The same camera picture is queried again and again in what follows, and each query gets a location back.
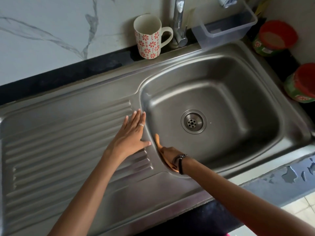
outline forearm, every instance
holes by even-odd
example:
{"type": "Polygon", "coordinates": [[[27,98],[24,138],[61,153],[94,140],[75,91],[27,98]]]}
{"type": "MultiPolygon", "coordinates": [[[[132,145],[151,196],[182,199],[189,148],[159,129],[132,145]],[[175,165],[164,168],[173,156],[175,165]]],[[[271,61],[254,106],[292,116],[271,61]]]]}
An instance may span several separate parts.
{"type": "Polygon", "coordinates": [[[103,155],[48,235],[86,236],[107,184],[118,166],[115,157],[103,155]]]}
{"type": "Polygon", "coordinates": [[[194,159],[184,158],[182,166],[185,174],[258,236],[315,235],[315,229],[307,223],[231,183],[194,159]]]}

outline person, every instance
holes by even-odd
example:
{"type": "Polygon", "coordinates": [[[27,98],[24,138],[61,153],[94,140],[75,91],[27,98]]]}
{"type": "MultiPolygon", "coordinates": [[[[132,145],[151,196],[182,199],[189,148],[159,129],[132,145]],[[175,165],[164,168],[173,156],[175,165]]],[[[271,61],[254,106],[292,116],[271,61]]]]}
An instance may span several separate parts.
{"type": "MultiPolygon", "coordinates": [[[[140,109],[130,119],[126,116],[97,166],[48,236],[87,235],[107,184],[117,167],[128,156],[151,145],[151,142],[141,140],[145,121],[146,113],[141,113],[140,109]]],[[[169,162],[183,155],[174,147],[159,150],[169,162]]],[[[179,167],[179,162],[175,161],[175,168],[179,170],[179,167]]],[[[315,236],[315,228],[309,224],[231,183],[195,159],[189,156],[182,158],[181,168],[184,174],[194,179],[256,235],[315,236]]]]}

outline mug handle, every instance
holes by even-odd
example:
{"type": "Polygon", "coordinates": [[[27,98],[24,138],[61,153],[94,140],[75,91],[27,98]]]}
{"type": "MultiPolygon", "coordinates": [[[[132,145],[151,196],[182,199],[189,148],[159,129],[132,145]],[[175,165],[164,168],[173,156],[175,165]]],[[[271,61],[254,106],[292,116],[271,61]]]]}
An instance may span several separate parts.
{"type": "Polygon", "coordinates": [[[168,31],[168,32],[170,32],[171,33],[171,36],[166,40],[166,41],[164,41],[163,43],[161,43],[161,48],[164,46],[164,45],[166,45],[166,44],[168,44],[171,40],[172,40],[172,38],[173,38],[173,29],[171,28],[171,27],[162,27],[162,29],[161,29],[161,36],[162,36],[162,34],[165,32],[165,31],[168,31]]]}

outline person's left arm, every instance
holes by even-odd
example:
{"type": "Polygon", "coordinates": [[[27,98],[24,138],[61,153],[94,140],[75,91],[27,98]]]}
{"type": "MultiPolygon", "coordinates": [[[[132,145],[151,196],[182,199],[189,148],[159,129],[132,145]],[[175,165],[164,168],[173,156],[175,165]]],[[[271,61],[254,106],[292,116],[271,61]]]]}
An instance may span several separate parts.
{"type": "Polygon", "coordinates": [[[151,145],[141,141],[146,114],[140,109],[128,121],[126,116],[121,129],[104,151],[69,206],[60,216],[48,236],[86,236],[102,201],[107,184],[117,167],[133,153],[151,145]]]}

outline red lid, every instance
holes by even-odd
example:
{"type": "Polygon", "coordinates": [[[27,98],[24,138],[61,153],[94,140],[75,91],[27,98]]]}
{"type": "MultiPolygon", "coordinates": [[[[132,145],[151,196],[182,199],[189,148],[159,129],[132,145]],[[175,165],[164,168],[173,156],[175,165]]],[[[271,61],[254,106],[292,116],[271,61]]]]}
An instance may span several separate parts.
{"type": "Polygon", "coordinates": [[[297,42],[298,38],[292,26],[279,20],[267,21],[259,30],[259,39],[266,47],[274,50],[290,48],[297,42]]]}
{"type": "Polygon", "coordinates": [[[315,98],[315,63],[303,64],[295,71],[295,87],[305,95],[315,98]]]}

